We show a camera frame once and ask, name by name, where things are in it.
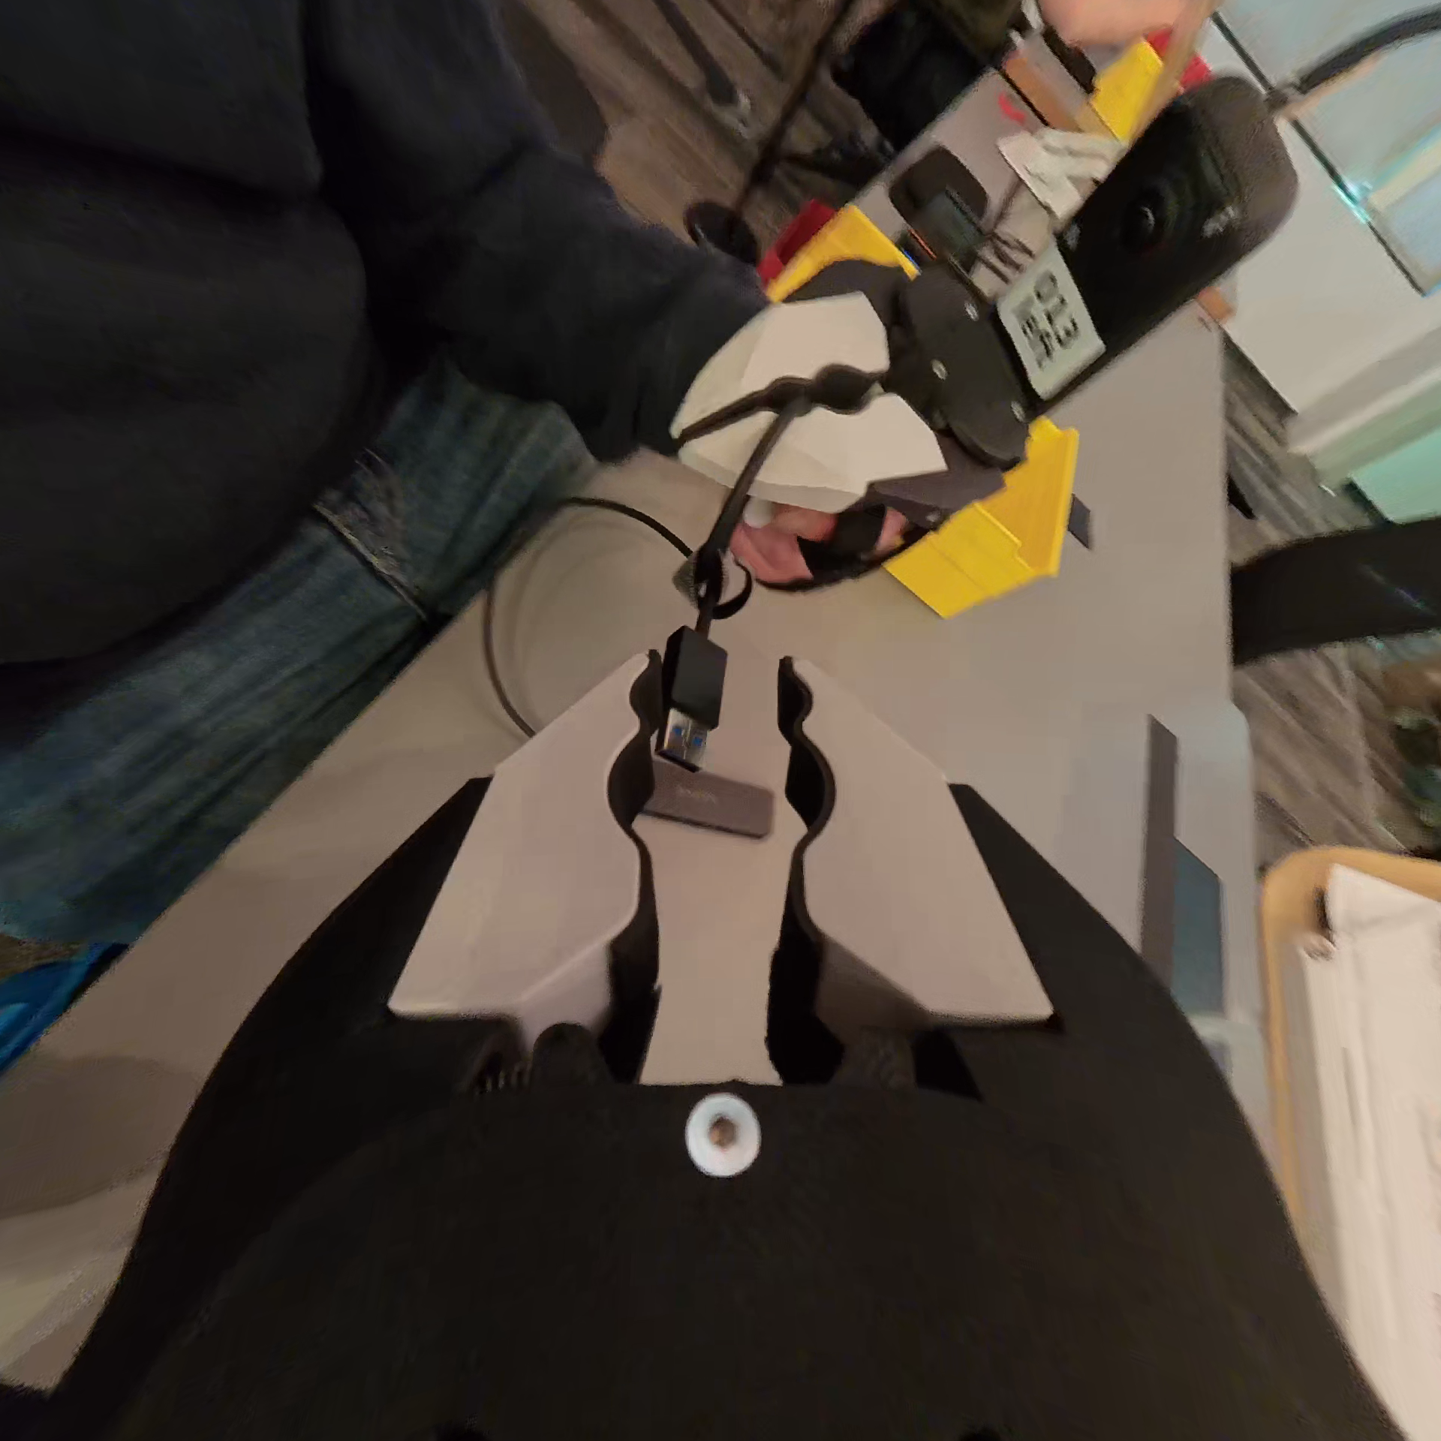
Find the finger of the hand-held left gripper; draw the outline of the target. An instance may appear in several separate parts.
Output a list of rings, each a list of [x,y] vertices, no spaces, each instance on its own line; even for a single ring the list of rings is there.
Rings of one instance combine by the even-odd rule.
[[[806,384],[771,384],[759,399],[785,421],[751,454],[747,511],[770,505],[833,516],[874,486],[948,468],[934,430],[892,392],[871,389],[852,409],[819,404]]]
[[[677,459],[715,481],[732,481],[778,413],[761,404],[706,435],[694,425],[775,382],[811,384],[826,366],[864,375],[859,399],[876,390],[890,353],[886,327],[871,301],[842,293],[766,305],[703,365],[686,392],[672,418]]]

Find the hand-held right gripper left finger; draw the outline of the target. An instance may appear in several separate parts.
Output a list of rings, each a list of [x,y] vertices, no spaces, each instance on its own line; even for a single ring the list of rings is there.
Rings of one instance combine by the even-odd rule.
[[[507,1022],[530,1049],[586,1029],[638,1077],[658,915],[636,819],[655,792],[660,656],[638,653],[497,764],[389,993],[403,1018]]]

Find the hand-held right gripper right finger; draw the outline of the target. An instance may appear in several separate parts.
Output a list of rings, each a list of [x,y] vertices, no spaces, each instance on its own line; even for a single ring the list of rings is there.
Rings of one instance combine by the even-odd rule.
[[[771,953],[771,1066],[830,1082],[869,1041],[881,1068],[952,1029],[1055,1017],[943,771],[809,660],[778,667],[785,800],[802,823]]]

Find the yellow plastic bin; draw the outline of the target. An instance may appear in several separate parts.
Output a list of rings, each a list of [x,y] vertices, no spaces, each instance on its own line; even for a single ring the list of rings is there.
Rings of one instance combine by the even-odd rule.
[[[1096,71],[1089,109],[1104,133],[1128,142],[1147,113],[1164,71],[1168,28],[1152,28]]]
[[[1077,430],[1034,418],[1024,440],[1010,414],[1018,390],[1000,344],[981,332],[982,296],[965,275],[919,269],[857,207],[809,202],[758,262],[771,300],[878,287],[888,327],[890,389],[929,414],[948,459],[943,474],[873,502],[926,536],[885,571],[950,619],[1060,567],[1077,514]]]

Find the black usb hub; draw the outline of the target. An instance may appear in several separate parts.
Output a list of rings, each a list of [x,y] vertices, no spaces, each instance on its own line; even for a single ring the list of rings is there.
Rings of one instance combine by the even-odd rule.
[[[771,833],[775,795],[765,785],[653,756],[653,790],[641,812],[717,835],[763,840]]]

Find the person's left forearm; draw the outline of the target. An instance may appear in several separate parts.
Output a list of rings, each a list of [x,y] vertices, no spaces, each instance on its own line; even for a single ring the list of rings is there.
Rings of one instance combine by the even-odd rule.
[[[639,221],[533,126],[435,125],[416,167],[413,308],[461,366],[555,404],[598,459],[674,456],[693,382],[768,306],[753,272]]]

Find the person's left hand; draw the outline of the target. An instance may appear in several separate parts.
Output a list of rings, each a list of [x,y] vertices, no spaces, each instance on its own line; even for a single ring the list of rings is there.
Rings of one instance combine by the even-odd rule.
[[[881,571],[924,536],[900,511],[871,500],[835,514],[773,505],[761,523],[737,523],[727,552],[759,586],[799,595]]]

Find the black electronics box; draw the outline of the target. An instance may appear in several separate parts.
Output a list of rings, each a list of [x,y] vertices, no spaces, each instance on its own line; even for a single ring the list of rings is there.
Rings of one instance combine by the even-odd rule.
[[[988,255],[988,195],[981,181],[945,145],[928,145],[888,181],[886,197],[904,224],[900,251],[919,269],[943,267],[972,275],[982,267],[1005,279]]]

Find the person's legs in jeans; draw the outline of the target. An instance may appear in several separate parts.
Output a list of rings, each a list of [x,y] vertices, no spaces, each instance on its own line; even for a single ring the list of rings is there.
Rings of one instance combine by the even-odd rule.
[[[3,936],[133,943],[593,469],[559,408],[435,361],[216,600],[5,665]]]

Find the black office chair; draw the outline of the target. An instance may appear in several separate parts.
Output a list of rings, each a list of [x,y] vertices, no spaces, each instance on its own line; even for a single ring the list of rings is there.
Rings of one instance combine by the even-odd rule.
[[[1312,535],[1229,572],[1231,661],[1439,627],[1439,517]]]

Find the printed instruction sheet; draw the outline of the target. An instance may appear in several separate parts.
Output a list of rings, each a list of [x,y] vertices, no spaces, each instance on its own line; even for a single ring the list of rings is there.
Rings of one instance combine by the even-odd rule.
[[[1437,1437],[1437,900],[1334,866],[1320,912],[1295,960],[1324,1286],[1399,1428]]]

